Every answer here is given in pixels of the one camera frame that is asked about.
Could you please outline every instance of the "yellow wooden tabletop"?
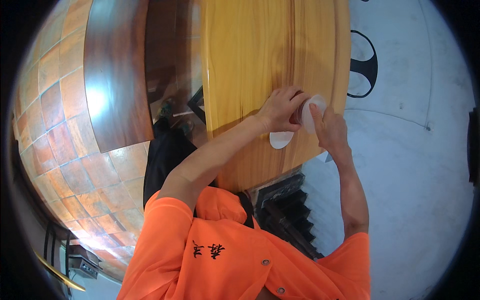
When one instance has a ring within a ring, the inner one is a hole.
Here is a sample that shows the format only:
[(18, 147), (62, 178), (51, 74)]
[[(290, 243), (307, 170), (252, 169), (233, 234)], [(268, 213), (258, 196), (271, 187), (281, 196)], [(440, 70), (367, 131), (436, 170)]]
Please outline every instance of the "yellow wooden tabletop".
[[(348, 0), (203, 0), (202, 69), (208, 137), (254, 114), (270, 93), (297, 84), (343, 113), (350, 68)], [(276, 150), (255, 139), (224, 166), (219, 187), (237, 192), (320, 154), (304, 129)]]

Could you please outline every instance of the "right hand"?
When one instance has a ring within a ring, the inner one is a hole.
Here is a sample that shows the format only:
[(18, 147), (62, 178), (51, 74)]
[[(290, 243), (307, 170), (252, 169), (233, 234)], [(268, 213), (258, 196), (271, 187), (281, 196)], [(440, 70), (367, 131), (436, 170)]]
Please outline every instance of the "right hand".
[(327, 107), (322, 117), (322, 111), (314, 103), (310, 103), (309, 109), (315, 123), (318, 146), (328, 151), (334, 160), (351, 156), (347, 142), (347, 124), (343, 116)]

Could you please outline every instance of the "tiled wall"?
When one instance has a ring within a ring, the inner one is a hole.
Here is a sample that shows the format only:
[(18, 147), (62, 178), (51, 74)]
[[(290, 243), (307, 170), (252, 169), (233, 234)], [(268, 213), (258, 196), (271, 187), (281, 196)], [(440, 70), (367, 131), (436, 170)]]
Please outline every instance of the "tiled wall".
[[(45, 206), (78, 237), (72, 243), (92, 250), (107, 274), (122, 279), (144, 221), (149, 142), (99, 153), (83, 73), (91, 3), (60, 0), (43, 24), (20, 73), (12, 123)], [(164, 89), (162, 98), (175, 96), (178, 111), (202, 85), (199, 34), (199, 0), (150, 1), (148, 87)]]

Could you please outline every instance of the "left hand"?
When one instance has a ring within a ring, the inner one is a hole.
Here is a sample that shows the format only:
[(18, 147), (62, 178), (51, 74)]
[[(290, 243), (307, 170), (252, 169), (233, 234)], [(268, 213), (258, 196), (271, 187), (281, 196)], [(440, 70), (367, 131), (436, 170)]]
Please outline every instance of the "left hand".
[(276, 89), (265, 101), (260, 111), (255, 115), (263, 124), (266, 132), (295, 132), (301, 128), (300, 124), (292, 124), (289, 119), (293, 112), (311, 98), (307, 93), (301, 93), (300, 86), (287, 86)]

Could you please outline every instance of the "dark wooden counter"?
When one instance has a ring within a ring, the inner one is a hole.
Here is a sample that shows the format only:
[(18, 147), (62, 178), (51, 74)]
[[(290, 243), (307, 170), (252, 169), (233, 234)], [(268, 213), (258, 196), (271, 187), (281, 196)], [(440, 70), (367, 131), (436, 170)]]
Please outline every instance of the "dark wooden counter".
[(100, 152), (153, 139), (145, 83), (148, 0), (94, 0), (87, 23), (84, 77)]

